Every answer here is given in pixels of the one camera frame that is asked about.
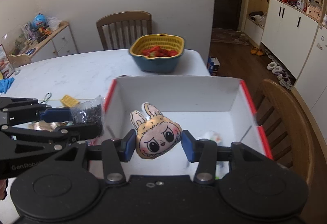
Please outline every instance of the plastic basket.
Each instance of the plastic basket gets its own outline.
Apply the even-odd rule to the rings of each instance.
[[[184,52],[184,44],[184,39],[178,36],[167,34],[145,35],[134,42],[130,47],[129,53],[142,71],[170,73],[175,69],[179,58]],[[142,50],[150,49],[155,45],[159,45],[167,50],[176,50],[178,54],[172,57],[147,57],[141,55]]]

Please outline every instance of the black bag of beads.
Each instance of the black bag of beads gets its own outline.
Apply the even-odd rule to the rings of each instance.
[[[88,100],[83,103],[77,104],[75,107],[70,108],[74,124],[82,123],[96,123],[100,130],[103,129],[104,123],[104,110],[103,110],[103,100],[101,95],[97,96],[93,100]],[[96,140],[87,140],[88,143],[91,141],[91,145]]]

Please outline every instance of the bunny ear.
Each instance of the bunny ear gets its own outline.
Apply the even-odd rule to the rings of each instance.
[[[147,113],[147,115],[150,116],[150,118],[155,117],[157,115],[162,115],[160,110],[158,110],[156,107],[154,107],[148,102],[142,104],[142,109],[144,110],[144,112]]]
[[[147,120],[144,116],[137,110],[131,112],[130,121],[132,122],[135,129],[138,129],[142,123],[145,123]]]

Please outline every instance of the orange slipper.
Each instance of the orange slipper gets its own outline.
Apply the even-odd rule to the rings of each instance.
[[[251,54],[256,55],[258,51],[259,51],[259,49],[257,47],[253,47],[251,49]]]
[[[258,56],[264,56],[264,55],[265,55],[265,51],[264,51],[264,49],[260,49],[260,50],[258,50],[257,55],[258,55]]]

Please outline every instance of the doormat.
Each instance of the doormat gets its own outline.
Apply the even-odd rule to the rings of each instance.
[[[242,32],[230,31],[230,30],[218,30],[212,31],[211,41],[223,42],[223,43],[234,43],[241,45],[250,45],[247,41],[242,40],[244,37],[241,36]]]

